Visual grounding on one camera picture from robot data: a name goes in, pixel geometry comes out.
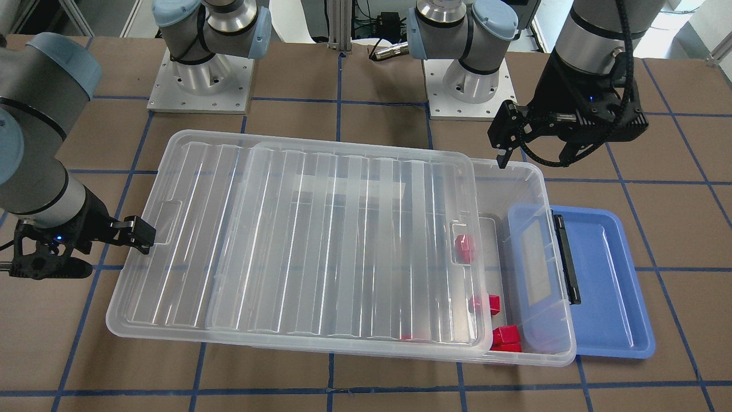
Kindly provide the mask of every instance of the clear plastic lid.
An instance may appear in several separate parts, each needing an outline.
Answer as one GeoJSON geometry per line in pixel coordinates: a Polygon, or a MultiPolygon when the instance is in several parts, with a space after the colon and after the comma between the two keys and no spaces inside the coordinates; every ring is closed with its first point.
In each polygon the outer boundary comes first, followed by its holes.
{"type": "Polygon", "coordinates": [[[130,254],[108,325],[294,350],[482,355],[492,328],[472,307],[488,293],[476,197],[460,153],[184,130],[143,214],[155,247],[130,254]]]}

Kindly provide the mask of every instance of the black cable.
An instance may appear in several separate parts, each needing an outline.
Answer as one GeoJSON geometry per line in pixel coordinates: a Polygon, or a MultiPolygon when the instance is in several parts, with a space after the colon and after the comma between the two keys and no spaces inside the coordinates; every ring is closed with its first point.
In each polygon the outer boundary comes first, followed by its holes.
{"type": "Polygon", "coordinates": [[[610,138],[610,136],[612,136],[618,130],[618,128],[620,127],[620,122],[625,117],[628,109],[628,103],[630,102],[630,97],[632,95],[633,86],[633,42],[630,34],[630,23],[628,23],[628,14],[625,8],[625,2],[624,0],[615,0],[615,5],[618,8],[620,26],[623,31],[623,44],[625,47],[625,53],[627,54],[627,58],[625,59],[625,83],[623,84],[623,97],[620,100],[620,108],[618,110],[618,113],[616,113],[615,119],[613,119],[613,123],[610,125],[610,130],[608,130],[608,132],[602,137],[602,139],[600,139],[600,142],[592,144],[590,148],[586,149],[579,155],[576,155],[575,158],[573,158],[571,161],[555,162],[541,158],[531,149],[529,149],[529,146],[524,141],[523,128],[532,120],[527,119],[524,122],[523,126],[518,129],[518,133],[516,134],[518,137],[518,141],[521,145],[521,149],[523,149],[524,153],[526,153],[526,155],[530,157],[530,159],[537,162],[538,164],[542,164],[548,167],[567,167],[570,164],[576,163],[586,158],[595,150],[599,149],[610,138]]]}
{"type": "Polygon", "coordinates": [[[330,36],[330,20],[328,19],[328,0],[323,0],[323,13],[325,13],[325,28],[330,36]]]}
{"type": "Polygon", "coordinates": [[[9,248],[10,246],[13,245],[14,242],[15,242],[14,240],[11,240],[10,242],[5,243],[3,246],[0,246],[0,251],[3,251],[5,249],[9,248]]]}
{"type": "Polygon", "coordinates": [[[371,49],[371,53],[369,53],[369,54],[368,54],[368,58],[369,58],[369,60],[374,60],[374,54],[376,53],[376,46],[377,46],[377,45],[378,45],[379,43],[381,43],[381,41],[382,41],[382,40],[383,40],[383,38],[381,38],[381,39],[379,39],[379,40],[376,40],[376,44],[375,44],[375,45],[373,45],[373,48],[371,49]]]}

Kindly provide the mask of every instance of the box lid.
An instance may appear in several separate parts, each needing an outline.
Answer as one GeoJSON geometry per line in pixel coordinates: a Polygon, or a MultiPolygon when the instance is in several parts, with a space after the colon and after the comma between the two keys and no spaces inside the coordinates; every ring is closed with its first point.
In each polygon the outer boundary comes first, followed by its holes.
{"type": "Polygon", "coordinates": [[[471,161],[455,152],[184,130],[107,322],[121,336],[452,360],[484,353],[471,161]]]}
{"type": "Polygon", "coordinates": [[[572,305],[577,354],[648,358],[656,349],[622,223],[606,210],[552,206],[564,217],[582,304],[572,305]]]}

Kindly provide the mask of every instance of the blue joint cap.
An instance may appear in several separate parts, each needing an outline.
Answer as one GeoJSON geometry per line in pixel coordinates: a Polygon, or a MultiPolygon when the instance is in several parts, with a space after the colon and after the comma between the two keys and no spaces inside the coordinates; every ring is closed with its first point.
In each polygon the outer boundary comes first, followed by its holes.
{"type": "Polygon", "coordinates": [[[425,44],[422,42],[422,33],[419,32],[414,7],[407,10],[407,43],[409,44],[409,54],[412,57],[418,60],[427,60],[427,52],[425,51],[425,44]]]}
{"type": "Polygon", "coordinates": [[[199,0],[155,0],[152,15],[158,27],[168,27],[180,22],[198,10],[199,0]]]}
{"type": "Polygon", "coordinates": [[[7,182],[23,159],[23,132],[10,113],[0,108],[0,185],[7,182]]]}
{"type": "Polygon", "coordinates": [[[249,48],[250,59],[261,59],[267,54],[269,39],[272,37],[272,14],[266,7],[259,9],[257,24],[254,26],[252,47],[249,48]]]}
{"type": "Polygon", "coordinates": [[[73,77],[92,99],[102,78],[102,68],[85,48],[56,33],[41,33],[26,43],[38,49],[73,77]]]}
{"type": "Polygon", "coordinates": [[[476,0],[473,3],[475,21],[492,35],[507,41],[513,40],[518,27],[518,16],[501,0],[476,0]]]}

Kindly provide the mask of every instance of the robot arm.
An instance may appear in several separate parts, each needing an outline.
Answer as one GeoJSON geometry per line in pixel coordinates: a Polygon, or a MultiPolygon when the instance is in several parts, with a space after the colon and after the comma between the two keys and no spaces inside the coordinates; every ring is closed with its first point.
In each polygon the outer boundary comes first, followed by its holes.
{"type": "Polygon", "coordinates": [[[255,0],[155,0],[152,12],[178,85],[194,95],[228,86],[223,55],[261,59],[269,47],[272,17],[255,0]]]}
{"type": "Polygon", "coordinates": [[[407,15],[409,53],[415,59],[454,59],[443,83],[454,98],[483,103],[498,89],[498,69],[518,25],[500,0],[419,0],[407,15]]]}
{"type": "Polygon", "coordinates": [[[631,141],[648,127],[633,79],[632,48],[664,0],[575,0],[534,98],[527,106],[506,100],[488,129],[498,164],[521,147],[537,163],[566,167],[607,141],[631,141]],[[616,89],[622,88],[620,96],[616,89]],[[527,145],[540,136],[565,142],[559,161],[527,145]]]}
{"type": "Polygon", "coordinates": [[[0,48],[0,66],[0,207],[19,218],[12,262],[0,268],[15,277],[84,278],[91,265],[71,253],[88,254],[95,240],[147,254],[155,230],[137,216],[110,217],[54,158],[101,78],[92,55],[42,33],[22,51],[0,48]],[[25,238],[35,251],[23,250],[25,238]]]}

